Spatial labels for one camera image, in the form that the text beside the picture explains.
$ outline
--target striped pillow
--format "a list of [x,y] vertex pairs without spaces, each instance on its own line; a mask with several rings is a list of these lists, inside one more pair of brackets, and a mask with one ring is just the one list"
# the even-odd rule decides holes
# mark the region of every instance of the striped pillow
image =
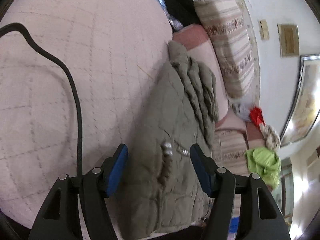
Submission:
[[242,97],[249,90],[254,68],[239,6],[235,0],[197,0],[195,9],[216,52],[228,95]]

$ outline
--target wall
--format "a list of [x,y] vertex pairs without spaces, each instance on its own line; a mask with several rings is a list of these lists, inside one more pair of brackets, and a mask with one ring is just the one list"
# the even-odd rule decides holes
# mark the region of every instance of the wall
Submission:
[[[292,163],[293,183],[294,183],[294,207],[292,225],[303,232],[311,220],[313,219],[316,211],[320,207],[320,182],[315,181],[309,184],[307,189],[307,164],[306,160],[312,155],[320,145],[320,125],[318,125],[307,143],[298,153],[290,157]],[[318,170],[320,175],[320,159],[316,161],[312,168]]]
[[[281,133],[295,94],[299,57],[280,57],[277,24],[296,24],[300,54],[320,53],[320,24],[304,0],[245,0],[256,34],[260,61],[260,107],[267,124]],[[260,38],[258,20],[265,19],[270,40]],[[299,151],[306,140],[281,148],[281,158]]]

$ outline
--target red object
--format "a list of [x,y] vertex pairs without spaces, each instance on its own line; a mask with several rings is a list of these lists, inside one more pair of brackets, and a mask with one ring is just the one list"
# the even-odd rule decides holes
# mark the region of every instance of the red object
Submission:
[[263,123],[264,125],[265,122],[263,120],[263,116],[262,116],[262,110],[259,107],[254,107],[250,110],[250,118],[252,123],[259,128],[259,124]]

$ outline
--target silver frame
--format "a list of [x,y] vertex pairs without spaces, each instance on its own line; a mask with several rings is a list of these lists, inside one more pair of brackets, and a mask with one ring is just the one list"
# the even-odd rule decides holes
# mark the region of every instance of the silver frame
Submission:
[[[291,106],[291,109],[290,109],[290,113],[288,115],[288,119],[287,119],[287,123],[284,127],[284,129],[282,130],[282,133],[281,133],[281,142],[282,142],[282,139],[284,137],[284,134],[288,128],[288,124],[289,124],[289,121],[291,120],[292,118],[292,115],[293,115],[293,112],[295,111],[296,109],[296,106],[297,106],[297,102],[298,102],[298,98],[299,98],[299,95],[301,93],[301,86],[302,86],[302,81],[303,81],[303,78],[304,78],[304,73],[305,73],[305,68],[304,68],[304,61],[306,60],[320,60],[320,54],[314,54],[314,55],[305,55],[305,56],[300,56],[300,71],[299,71],[299,76],[298,76],[298,85],[297,85],[297,89],[296,89],[296,93],[295,93],[295,96],[294,96],[294,99],[293,99],[293,103],[292,103],[292,106]],[[290,145],[292,143],[295,143],[295,142],[298,142],[298,141],[301,141],[303,140],[305,137],[308,136],[308,134],[310,133],[310,131],[312,130],[313,126],[315,125],[315,122],[319,116],[319,113],[320,113],[320,109],[318,111],[318,114],[313,122],[313,124],[311,125],[310,129],[308,130],[308,132],[306,133],[306,135],[302,138],[299,138],[298,140],[294,141],[294,142],[290,142],[290,143],[287,143],[287,144],[282,144],[281,143],[281,147],[282,146],[287,146],[287,145]]]

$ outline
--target light switch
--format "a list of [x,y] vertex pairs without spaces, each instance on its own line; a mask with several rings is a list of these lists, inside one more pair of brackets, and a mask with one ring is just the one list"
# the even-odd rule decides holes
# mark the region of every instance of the light switch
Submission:
[[266,20],[259,21],[260,25],[260,35],[262,40],[268,40],[269,39],[269,30]]

